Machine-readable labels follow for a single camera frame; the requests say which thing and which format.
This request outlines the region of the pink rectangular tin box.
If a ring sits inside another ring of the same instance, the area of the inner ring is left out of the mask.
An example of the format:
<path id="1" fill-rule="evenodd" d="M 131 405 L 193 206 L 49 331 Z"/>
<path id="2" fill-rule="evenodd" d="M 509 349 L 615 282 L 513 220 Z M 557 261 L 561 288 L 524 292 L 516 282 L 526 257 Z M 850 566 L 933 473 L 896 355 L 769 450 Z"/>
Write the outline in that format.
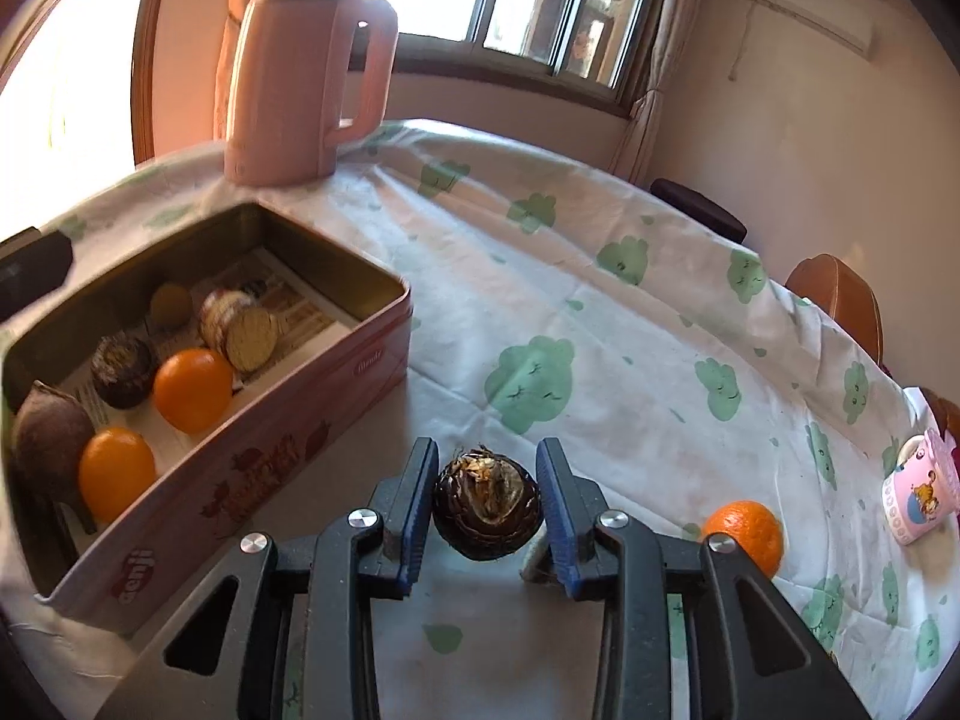
<path id="1" fill-rule="evenodd" d="M 138 629 L 405 376 L 409 285 L 260 203 L 112 265 L 2 362 L 26 592 Z"/>

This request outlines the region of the brown leather sofa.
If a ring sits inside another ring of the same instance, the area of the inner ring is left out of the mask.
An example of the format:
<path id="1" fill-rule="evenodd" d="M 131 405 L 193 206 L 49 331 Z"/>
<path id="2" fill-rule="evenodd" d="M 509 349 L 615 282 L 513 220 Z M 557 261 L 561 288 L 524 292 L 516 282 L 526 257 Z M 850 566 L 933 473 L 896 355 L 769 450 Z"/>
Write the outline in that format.
<path id="1" fill-rule="evenodd" d="M 942 437 L 952 436 L 955 442 L 960 442 L 960 406 L 928 387 L 921 388 L 921 394 L 931 407 Z"/>

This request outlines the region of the smooth orange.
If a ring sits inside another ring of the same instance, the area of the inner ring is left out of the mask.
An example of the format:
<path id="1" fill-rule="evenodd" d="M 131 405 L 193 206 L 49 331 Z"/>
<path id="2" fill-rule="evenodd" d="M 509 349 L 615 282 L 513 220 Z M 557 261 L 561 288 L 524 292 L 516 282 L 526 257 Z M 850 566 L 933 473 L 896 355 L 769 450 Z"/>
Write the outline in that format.
<path id="1" fill-rule="evenodd" d="M 153 405 L 167 424 L 196 436 L 228 411 L 233 369 L 212 349 L 187 348 L 163 362 L 153 382 Z"/>

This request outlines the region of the pink cartoon cup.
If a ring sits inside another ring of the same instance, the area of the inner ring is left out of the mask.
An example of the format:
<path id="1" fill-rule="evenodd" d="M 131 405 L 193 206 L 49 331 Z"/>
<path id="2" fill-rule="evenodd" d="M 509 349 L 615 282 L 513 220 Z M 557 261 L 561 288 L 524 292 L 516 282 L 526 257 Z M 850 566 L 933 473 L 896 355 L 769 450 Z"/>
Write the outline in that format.
<path id="1" fill-rule="evenodd" d="M 937 429 L 910 437 L 882 484 L 882 511 L 901 546 L 946 522 L 958 512 L 957 444 Z"/>

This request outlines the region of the greenish-brown round fruit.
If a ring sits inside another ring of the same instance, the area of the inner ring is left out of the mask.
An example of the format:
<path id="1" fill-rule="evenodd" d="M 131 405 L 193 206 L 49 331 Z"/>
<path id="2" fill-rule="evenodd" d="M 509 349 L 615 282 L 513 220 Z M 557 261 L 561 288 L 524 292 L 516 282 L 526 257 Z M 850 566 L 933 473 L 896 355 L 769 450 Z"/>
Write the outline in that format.
<path id="1" fill-rule="evenodd" d="M 174 332 L 190 322 L 194 307 L 189 289 L 179 283 L 164 283 L 149 300 L 148 317 L 156 328 Z"/>

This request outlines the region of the pale right curtain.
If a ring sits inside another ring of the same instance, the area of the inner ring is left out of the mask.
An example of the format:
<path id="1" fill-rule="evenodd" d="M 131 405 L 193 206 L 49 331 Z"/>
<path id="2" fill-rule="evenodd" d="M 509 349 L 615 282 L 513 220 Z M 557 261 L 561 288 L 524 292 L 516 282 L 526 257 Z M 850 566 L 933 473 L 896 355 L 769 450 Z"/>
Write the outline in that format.
<path id="1" fill-rule="evenodd" d="M 664 112 L 665 96 L 692 36 L 700 4 L 701 0 L 662 0 L 643 94 L 631 106 L 630 124 L 613 158 L 612 174 L 622 181 L 633 185 L 644 182 Z"/>

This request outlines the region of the black round stool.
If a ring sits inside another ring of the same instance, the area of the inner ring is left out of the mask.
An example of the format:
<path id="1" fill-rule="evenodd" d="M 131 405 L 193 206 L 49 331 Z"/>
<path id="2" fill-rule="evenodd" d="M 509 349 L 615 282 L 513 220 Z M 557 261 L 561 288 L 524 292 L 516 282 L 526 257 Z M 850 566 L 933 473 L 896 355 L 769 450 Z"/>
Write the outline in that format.
<path id="1" fill-rule="evenodd" d="M 747 226 L 739 218 L 693 188 L 659 177 L 649 192 L 728 241 L 742 244 L 747 239 Z"/>

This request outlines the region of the small orange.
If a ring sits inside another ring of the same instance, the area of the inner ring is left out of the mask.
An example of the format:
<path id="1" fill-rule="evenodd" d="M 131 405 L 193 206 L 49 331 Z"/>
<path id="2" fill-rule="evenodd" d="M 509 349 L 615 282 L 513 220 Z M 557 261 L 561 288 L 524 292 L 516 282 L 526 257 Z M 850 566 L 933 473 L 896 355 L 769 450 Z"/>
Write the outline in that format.
<path id="1" fill-rule="evenodd" d="M 127 427 L 108 427 L 94 434 L 78 465 L 80 493 L 101 525 L 119 518 L 157 477 L 149 445 Z"/>

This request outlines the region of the window with frame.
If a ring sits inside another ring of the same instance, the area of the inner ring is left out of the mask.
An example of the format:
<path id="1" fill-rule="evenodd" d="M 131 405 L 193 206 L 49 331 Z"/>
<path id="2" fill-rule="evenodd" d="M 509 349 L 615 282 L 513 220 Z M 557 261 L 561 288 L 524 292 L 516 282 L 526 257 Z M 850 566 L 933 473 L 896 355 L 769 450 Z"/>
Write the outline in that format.
<path id="1" fill-rule="evenodd" d="M 386 0 L 395 71 L 488 83 L 625 114 L 662 0 Z"/>

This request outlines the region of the bumpy orange mandarin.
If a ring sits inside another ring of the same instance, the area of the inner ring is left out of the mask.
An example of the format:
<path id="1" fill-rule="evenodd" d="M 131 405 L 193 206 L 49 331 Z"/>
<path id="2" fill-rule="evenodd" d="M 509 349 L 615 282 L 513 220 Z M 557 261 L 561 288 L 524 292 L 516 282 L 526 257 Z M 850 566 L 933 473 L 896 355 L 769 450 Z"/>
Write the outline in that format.
<path id="1" fill-rule="evenodd" d="M 773 512 L 754 500 L 734 500 L 714 511 L 701 527 L 701 538 L 713 533 L 732 536 L 766 577 L 779 571 L 784 556 L 781 525 Z"/>

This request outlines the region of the white wall air conditioner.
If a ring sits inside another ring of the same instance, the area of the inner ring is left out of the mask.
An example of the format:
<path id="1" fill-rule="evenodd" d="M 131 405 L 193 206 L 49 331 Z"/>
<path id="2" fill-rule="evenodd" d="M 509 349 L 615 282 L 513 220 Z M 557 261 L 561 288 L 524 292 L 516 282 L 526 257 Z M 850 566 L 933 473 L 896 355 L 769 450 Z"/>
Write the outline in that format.
<path id="1" fill-rule="evenodd" d="M 871 57 L 874 21 L 848 0 L 758 0 L 805 26 L 822 32 L 862 59 Z"/>

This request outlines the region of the printed paper sheet in tin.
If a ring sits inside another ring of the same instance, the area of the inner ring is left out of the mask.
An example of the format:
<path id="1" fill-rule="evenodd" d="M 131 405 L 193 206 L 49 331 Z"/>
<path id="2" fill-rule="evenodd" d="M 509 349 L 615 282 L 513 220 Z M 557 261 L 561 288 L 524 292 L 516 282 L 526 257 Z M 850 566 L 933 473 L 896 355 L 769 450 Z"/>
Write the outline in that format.
<path id="1" fill-rule="evenodd" d="M 78 470 L 92 535 L 228 418 L 358 327 L 263 247 L 194 288 L 163 284 L 151 302 L 160 309 L 99 338 L 57 383 L 93 422 Z"/>

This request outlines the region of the pink electric kettle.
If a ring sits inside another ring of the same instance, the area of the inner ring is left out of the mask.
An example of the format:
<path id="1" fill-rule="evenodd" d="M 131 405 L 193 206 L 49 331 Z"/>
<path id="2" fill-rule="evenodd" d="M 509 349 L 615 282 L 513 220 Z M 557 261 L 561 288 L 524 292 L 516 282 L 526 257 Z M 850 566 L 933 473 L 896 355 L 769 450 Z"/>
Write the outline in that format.
<path id="1" fill-rule="evenodd" d="M 368 45 L 355 117 L 342 122 L 358 28 Z M 384 0 L 251 0 L 239 32 L 226 117 L 224 177 L 244 187 L 309 184 L 335 171 L 386 112 L 398 39 Z"/>

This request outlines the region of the brown round passion fruit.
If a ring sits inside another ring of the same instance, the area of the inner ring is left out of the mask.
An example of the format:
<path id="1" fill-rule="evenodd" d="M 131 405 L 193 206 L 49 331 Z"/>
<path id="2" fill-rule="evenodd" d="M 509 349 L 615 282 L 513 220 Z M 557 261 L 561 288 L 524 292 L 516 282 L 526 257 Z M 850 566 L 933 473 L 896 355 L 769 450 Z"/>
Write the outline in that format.
<path id="1" fill-rule="evenodd" d="M 32 489 L 70 502 L 80 494 L 78 465 L 93 437 L 93 421 L 75 397 L 35 380 L 14 417 L 13 466 Z"/>

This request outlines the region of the white green cloud tablecloth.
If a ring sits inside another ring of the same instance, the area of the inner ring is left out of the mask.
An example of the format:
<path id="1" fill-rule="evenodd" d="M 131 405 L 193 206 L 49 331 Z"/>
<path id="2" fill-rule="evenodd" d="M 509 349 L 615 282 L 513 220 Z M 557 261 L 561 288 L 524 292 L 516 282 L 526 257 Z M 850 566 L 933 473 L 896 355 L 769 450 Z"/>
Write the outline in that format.
<path id="1" fill-rule="evenodd" d="M 387 124 L 325 182 L 244 190 L 223 148 L 140 171 L 52 223 L 76 286 L 165 232 L 260 200 L 363 250 L 412 288 L 409 373 L 252 518 L 286 539 L 358 505 L 416 436 L 523 463 L 562 441 L 576 473 L 656 532 L 697 539 L 729 500 L 776 515 L 776 588 L 874 718 L 907 718 L 958 647 L 958 533 L 901 548 L 880 512 L 900 444 L 935 424 L 757 255 L 649 193 L 543 149 L 452 125 Z M 640 286 L 607 244 L 647 243 Z M 521 359 L 571 379 L 560 411 L 506 395 Z M 93 718 L 159 619 L 125 639 L 34 600 L 2 514 L 2 608 L 53 705 Z M 407 603 L 374 606 L 384 718 L 589 718 L 599 605 L 478 566 L 431 532 Z"/>

